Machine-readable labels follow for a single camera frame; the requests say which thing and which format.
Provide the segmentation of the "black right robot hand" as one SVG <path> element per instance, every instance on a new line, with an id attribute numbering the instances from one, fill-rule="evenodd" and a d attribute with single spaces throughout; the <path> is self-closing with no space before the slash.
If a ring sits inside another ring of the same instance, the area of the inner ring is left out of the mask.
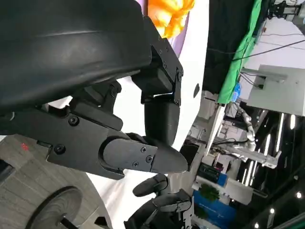
<path id="1" fill-rule="evenodd" d="M 194 198 L 183 189 L 171 193 L 166 175 L 157 174 L 133 189 L 136 197 L 156 194 L 136 210 L 124 226 L 127 229 L 191 229 Z"/>

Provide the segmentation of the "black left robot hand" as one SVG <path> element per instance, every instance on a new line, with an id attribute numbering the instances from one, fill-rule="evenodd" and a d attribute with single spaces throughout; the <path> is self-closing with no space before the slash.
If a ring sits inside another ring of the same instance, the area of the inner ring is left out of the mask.
<path id="1" fill-rule="evenodd" d="M 173 148 L 183 67 L 134 0 L 3 0 L 0 132 L 119 180 L 187 170 Z"/>

